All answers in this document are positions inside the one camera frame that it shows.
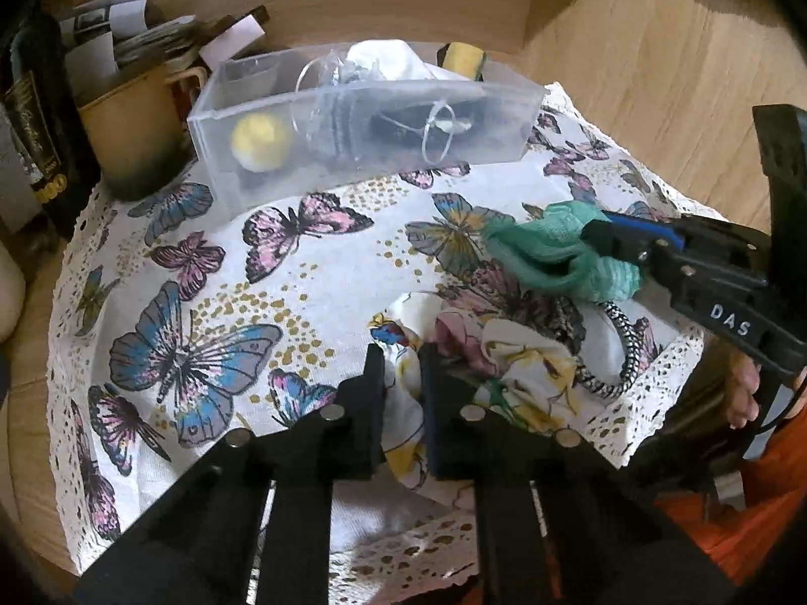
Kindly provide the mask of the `person's right hand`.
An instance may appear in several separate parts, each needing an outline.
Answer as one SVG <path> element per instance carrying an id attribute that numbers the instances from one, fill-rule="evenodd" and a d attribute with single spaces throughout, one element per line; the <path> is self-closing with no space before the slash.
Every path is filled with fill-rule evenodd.
<path id="1" fill-rule="evenodd" d="M 761 374 L 753 359 L 743 352 L 732 351 L 725 380 L 725 414 L 733 429 L 757 420 L 759 404 L 755 393 L 760 383 Z"/>

